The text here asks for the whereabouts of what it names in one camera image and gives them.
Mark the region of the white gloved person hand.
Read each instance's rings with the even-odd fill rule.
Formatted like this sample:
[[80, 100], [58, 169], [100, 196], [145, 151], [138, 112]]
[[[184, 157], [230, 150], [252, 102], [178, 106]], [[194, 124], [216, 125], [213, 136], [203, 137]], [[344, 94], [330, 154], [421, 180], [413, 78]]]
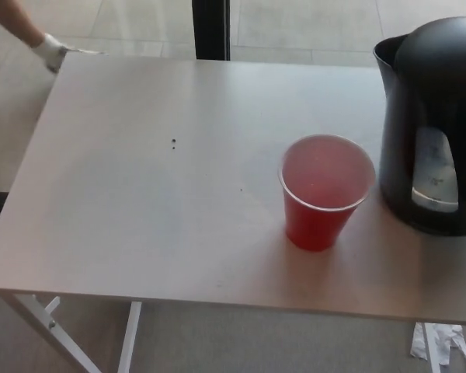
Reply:
[[57, 74], [70, 49], [50, 34], [45, 33], [43, 41], [37, 47], [32, 47], [32, 51], [43, 60], [50, 72]]

